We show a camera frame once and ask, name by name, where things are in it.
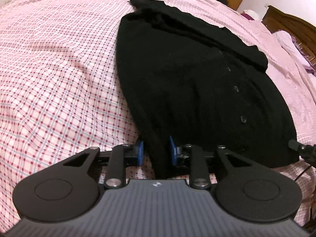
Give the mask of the black knit cardigan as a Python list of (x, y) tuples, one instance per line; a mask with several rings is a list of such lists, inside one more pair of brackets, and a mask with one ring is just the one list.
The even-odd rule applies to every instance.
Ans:
[(157, 0), (130, 0), (116, 64), (155, 176), (175, 176), (171, 145), (219, 145), (269, 168), (299, 160), (290, 110), (268, 60), (227, 28)]

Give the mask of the pink checked bed cover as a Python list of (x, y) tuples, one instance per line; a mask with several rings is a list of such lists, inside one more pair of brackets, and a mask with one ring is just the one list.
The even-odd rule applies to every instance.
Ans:
[[(293, 116), (297, 139), (315, 144), (315, 88), (260, 22), (216, 0), (161, 0), (226, 27), (269, 61), (267, 73)], [(14, 0), (1, 8), (1, 231), (19, 220), (16, 184), (90, 146), (134, 142), (138, 131), (115, 65), (129, 0)]]

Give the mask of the pink pillow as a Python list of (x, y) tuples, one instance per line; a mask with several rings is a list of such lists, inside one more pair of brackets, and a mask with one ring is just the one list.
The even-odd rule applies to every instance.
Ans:
[(303, 57), (292, 41), (292, 36), (286, 31), (273, 33), (281, 47), (292, 57), (297, 59), (304, 67), (310, 67), (309, 62)]

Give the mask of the dark wooden headboard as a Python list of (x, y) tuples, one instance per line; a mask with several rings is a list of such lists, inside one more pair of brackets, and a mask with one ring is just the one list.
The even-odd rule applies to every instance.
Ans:
[(295, 37), (299, 50), (306, 54), (307, 60), (315, 69), (315, 26), (297, 16), (286, 14), (272, 5), (268, 6), (262, 23), (271, 33), (283, 30)]

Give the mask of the small black bag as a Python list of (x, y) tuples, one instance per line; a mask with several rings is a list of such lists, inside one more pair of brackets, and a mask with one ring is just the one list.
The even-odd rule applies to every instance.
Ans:
[(228, 3), (229, 3), (227, 0), (217, 0), (217, 1), (219, 1), (220, 3), (222, 3), (222, 4), (226, 5), (226, 6), (227, 6)]

